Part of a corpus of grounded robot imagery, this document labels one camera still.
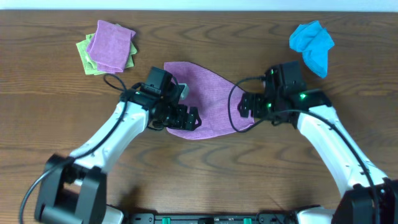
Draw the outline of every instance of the brown wooden surface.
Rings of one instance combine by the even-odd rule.
[[[134,68],[190,61],[236,82],[300,60],[289,49],[299,24],[319,20],[335,47],[329,74],[303,66],[310,88],[330,96],[361,149],[398,178],[398,14],[334,12],[0,11],[0,223],[16,223],[26,190],[55,152],[67,155],[110,116],[119,92],[86,76],[76,49],[103,19],[137,31]],[[108,202],[158,212],[287,210],[340,196],[311,144],[291,125],[187,141],[145,131],[109,174]],[[33,222],[37,191],[25,210]]]

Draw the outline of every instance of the blue cloth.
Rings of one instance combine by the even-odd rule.
[[[304,63],[325,78],[328,75],[328,51],[335,45],[319,21],[299,25],[289,39],[290,48],[303,53]]]

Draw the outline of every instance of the microfiber cloth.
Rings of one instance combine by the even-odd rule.
[[[290,36],[289,45],[303,53],[304,63],[311,71],[322,78],[328,75],[328,51],[335,43],[319,21],[299,25]]]
[[[87,34],[86,40],[83,40],[83,41],[77,43],[76,46],[79,51],[81,61],[83,62],[83,68],[85,70],[85,74],[86,75],[101,75],[106,72],[98,70],[97,63],[90,58],[90,56],[88,55],[88,53],[86,51],[86,48],[87,48],[88,44],[90,43],[90,40],[93,37],[94,37],[94,34]],[[130,55],[134,55],[136,53],[137,53],[137,49],[131,43]],[[124,68],[130,68],[133,66],[134,66],[134,62],[132,61],[132,57],[128,57]]]
[[[87,34],[86,35],[86,39],[87,40],[91,40],[94,36],[95,36],[95,34]],[[134,46],[134,44],[130,43],[130,54],[127,57],[127,62],[125,64],[124,68],[130,68],[130,67],[134,66],[134,62],[133,62],[132,57],[130,55],[134,55],[136,53],[137,53],[136,47]],[[108,72],[108,73],[116,73],[116,72],[118,72],[117,69],[109,67],[109,66],[106,66],[106,65],[103,65],[103,64],[100,64],[100,63],[96,64],[96,68],[99,71],[105,71],[105,72]]]
[[[234,86],[223,77],[190,62],[166,62],[164,69],[179,83],[189,87],[188,96],[181,104],[196,106],[202,124],[194,131],[167,129],[171,134],[185,139],[208,139],[234,133],[228,118],[228,95]],[[231,117],[237,129],[246,129],[254,124],[253,118],[242,118],[238,104],[244,92],[235,88],[231,96]]]
[[[86,52],[86,48],[89,43],[90,40],[83,40],[76,44],[77,50],[79,51],[80,54],[81,62],[83,63],[85,74],[86,75],[104,74],[105,72],[100,72],[97,70],[97,63],[94,62]]]
[[[97,31],[86,51],[97,62],[99,70],[123,72],[129,57],[131,39],[135,34],[127,28],[99,20]]]

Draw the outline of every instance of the green towel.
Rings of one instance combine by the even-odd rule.
[[[101,75],[106,72],[97,70],[97,63],[93,61],[88,53],[86,52],[87,45],[90,43],[94,34],[87,34],[86,39],[77,43],[77,49],[80,54],[81,62],[83,63],[83,68],[85,69],[86,75]],[[134,55],[137,53],[136,47],[131,43],[130,55]],[[126,66],[124,68],[130,68],[134,66],[134,62],[132,61],[132,57],[127,58]]]

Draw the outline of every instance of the pink towel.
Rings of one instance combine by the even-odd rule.
[[[189,94],[180,104],[196,106],[202,124],[194,131],[167,129],[168,132],[185,139],[208,139],[234,133],[228,118],[228,95],[234,86],[223,77],[190,62],[166,62],[164,69],[176,77],[179,83],[186,83]],[[231,96],[231,116],[239,130],[254,124],[253,118],[239,115],[238,103],[243,90],[235,88]]]
[[[86,49],[91,59],[97,62],[97,70],[123,72],[135,34],[127,28],[99,20],[97,31]]]

